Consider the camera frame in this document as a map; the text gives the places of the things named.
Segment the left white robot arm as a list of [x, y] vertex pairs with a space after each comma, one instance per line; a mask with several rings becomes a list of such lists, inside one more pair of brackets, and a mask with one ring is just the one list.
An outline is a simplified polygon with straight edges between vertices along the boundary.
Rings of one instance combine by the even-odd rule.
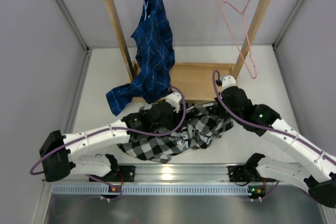
[[162, 136], [181, 125], [182, 114], [181, 99], [166, 98], [97, 129], [72, 134], [53, 131], [39, 150], [45, 180], [56, 182], [69, 175], [93, 175], [114, 181], [119, 174], [116, 158], [112, 154], [96, 154], [97, 150]]

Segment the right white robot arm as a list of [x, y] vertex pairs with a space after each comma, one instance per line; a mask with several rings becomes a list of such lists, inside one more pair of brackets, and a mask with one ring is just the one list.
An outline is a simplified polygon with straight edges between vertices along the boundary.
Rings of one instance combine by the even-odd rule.
[[244, 174], [248, 179], [285, 182], [303, 190], [319, 204], [335, 208], [335, 156], [307, 140], [271, 107], [253, 104], [237, 86], [227, 86], [217, 92], [216, 100], [230, 119], [295, 160], [285, 163], [255, 153], [245, 164]]

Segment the black white checkered shirt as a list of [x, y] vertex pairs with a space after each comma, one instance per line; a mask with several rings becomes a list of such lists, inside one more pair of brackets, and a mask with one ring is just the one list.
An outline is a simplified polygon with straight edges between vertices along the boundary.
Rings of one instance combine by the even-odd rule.
[[190, 150], [207, 149], [213, 140], [234, 127], [233, 120], [221, 118], [216, 102], [199, 105], [188, 104], [182, 128], [169, 136], [131, 137], [118, 148], [142, 161], [168, 163], [173, 156]]

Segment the pink wire hanger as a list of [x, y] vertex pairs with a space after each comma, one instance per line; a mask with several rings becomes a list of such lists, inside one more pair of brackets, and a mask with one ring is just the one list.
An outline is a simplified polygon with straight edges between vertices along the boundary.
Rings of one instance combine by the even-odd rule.
[[221, 6], [221, 4], [223, 4], [223, 5], [227, 4], [228, 6], [230, 6], [235, 12], [237, 12], [241, 16], [242, 22], [243, 22], [243, 28], [244, 28], [245, 36], [246, 36], [246, 39], [247, 39], [247, 47], [248, 47], [249, 50], [251, 50], [251, 43], [250, 43], [250, 40], [249, 40], [249, 35], [248, 35], [248, 30], [247, 30], [246, 20], [245, 20], [246, 9], [247, 9], [250, 1], [251, 0], [247, 1], [247, 3], [245, 4], [245, 7], [242, 10], [237, 9], [233, 4], [231, 4], [230, 2], [228, 2], [226, 0], [216, 0], [216, 4], [217, 4], [217, 7], [218, 7], [218, 9], [219, 9], [219, 11], [221, 13], [221, 16], [222, 16], [224, 22], [225, 22], [225, 25], [226, 25], [226, 27], [227, 27], [230, 35], [231, 35], [231, 38], [233, 39], [234, 44], [235, 44], [235, 46], [236, 46], [236, 48], [237, 48], [237, 50], [239, 52], [238, 59], [243, 61], [243, 64], [247, 68], [247, 71], [248, 71], [250, 77], [252, 79], [256, 79], [257, 76], [258, 76], [258, 74], [257, 74], [257, 69], [256, 69], [255, 62], [254, 62], [254, 60], [252, 58], [252, 53], [249, 52], [249, 60], [250, 60], [250, 62], [253, 65], [254, 73], [252, 73], [251, 69], [249, 68], [249, 66], [248, 66], [248, 64], [246, 62], [246, 56], [243, 56], [243, 47], [239, 47], [238, 42], [237, 42], [237, 40], [236, 40], [236, 38], [235, 38], [235, 36], [234, 36], [234, 34], [232, 32], [232, 29], [231, 29], [231, 27], [229, 25], [229, 22], [228, 22], [228, 20], [227, 20], [227, 18], [225, 16], [224, 10], [223, 10], [223, 8]]

